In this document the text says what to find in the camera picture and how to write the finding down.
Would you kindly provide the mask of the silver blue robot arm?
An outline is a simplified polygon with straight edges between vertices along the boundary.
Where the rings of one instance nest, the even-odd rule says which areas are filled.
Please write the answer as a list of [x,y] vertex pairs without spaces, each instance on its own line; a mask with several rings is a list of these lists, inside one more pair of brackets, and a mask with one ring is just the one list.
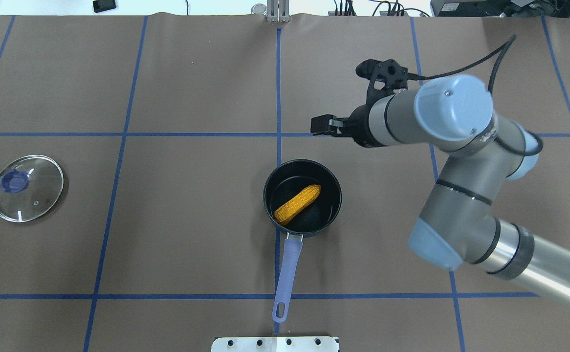
[[570,306],[570,251],[490,212],[504,182],[535,166],[541,145],[495,111],[479,78],[435,78],[414,90],[373,98],[347,118],[323,114],[312,118],[310,133],[349,137],[366,148],[430,143],[447,153],[409,248],[441,269],[469,263]]

